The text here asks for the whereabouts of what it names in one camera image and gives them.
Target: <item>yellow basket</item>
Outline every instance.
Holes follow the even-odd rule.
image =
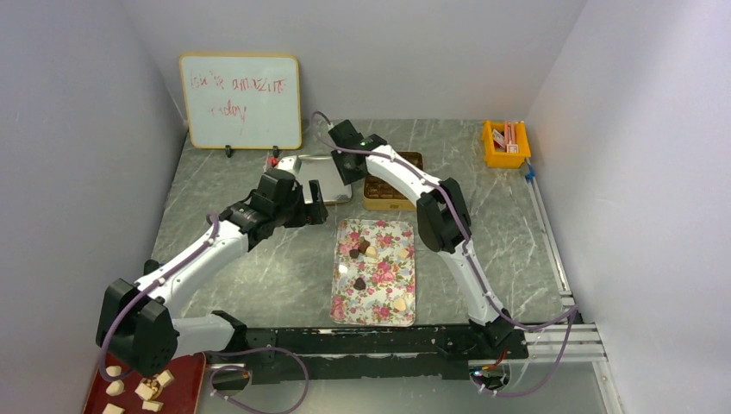
[[[525,123],[515,124],[515,143],[518,144],[517,153],[499,153],[492,143],[492,130],[505,135],[505,125],[502,122],[485,121],[482,128],[482,141],[484,143],[484,162],[490,168],[520,168],[523,161],[530,157],[528,136],[525,132]]]

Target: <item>white cube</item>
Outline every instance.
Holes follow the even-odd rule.
[[[158,374],[155,379],[158,381],[158,384],[160,384],[160,386],[165,388],[166,386],[169,386],[170,383],[172,383],[175,377],[172,376],[170,370],[166,369],[165,371]]]
[[[159,401],[145,401],[142,403],[142,410],[158,412],[162,410],[162,403]]]
[[[109,375],[110,377],[116,377],[120,373],[122,373],[122,367],[118,365],[107,367],[107,375]]]
[[[124,392],[124,383],[121,379],[118,379],[116,381],[113,381],[107,386],[107,394],[111,395],[112,397],[119,395]]]
[[[102,414],[122,414],[123,412],[124,409],[122,407],[117,407],[114,404],[107,404],[107,406],[104,407]]]
[[[152,397],[155,395],[155,390],[150,388],[149,386],[146,386],[142,383],[140,383],[137,386],[137,389],[134,390],[134,393],[140,396],[140,398],[144,399],[145,401],[152,399]]]

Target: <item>whiteboard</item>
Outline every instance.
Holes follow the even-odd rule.
[[[180,77],[195,147],[302,145],[293,56],[184,54]]]

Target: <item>red tray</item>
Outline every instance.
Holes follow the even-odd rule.
[[[123,372],[128,368],[114,356],[108,354],[107,367],[112,365],[122,367]],[[195,414],[198,394],[203,382],[205,356],[203,354],[183,356],[172,360],[166,369],[170,370],[175,380],[155,399],[164,404],[160,414]],[[142,398],[134,392],[140,381],[142,381],[142,377],[138,373],[131,373],[122,380],[124,392],[111,397],[106,392],[109,382],[102,379],[97,372],[91,383],[89,395],[86,397],[84,414],[101,414],[107,403],[123,408],[124,414],[152,413],[152,411],[142,410]]]

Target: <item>red handwriting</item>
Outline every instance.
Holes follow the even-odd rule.
[[[191,70],[191,87],[193,89],[209,87],[226,90],[226,79],[223,76],[207,71],[206,73],[195,73]],[[269,78],[235,78],[231,80],[231,87],[234,91],[257,91],[269,93],[282,93],[286,86],[286,79],[269,80]]]
[[[259,91],[282,93],[284,92],[284,82],[286,79],[277,79],[269,81],[268,78],[239,78],[231,81],[234,91]]]
[[[193,89],[212,86],[223,91],[225,89],[223,82],[225,82],[223,77],[212,71],[208,71],[208,73],[194,73],[191,70],[191,87]]]
[[[247,107],[244,106],[242,110],[239,105],[231,104],[231,99],[228,100],[226,106],[214,106],[211,107],[208,112],[211,116],[236,116],[241,119],[242,122],[247,120]]]

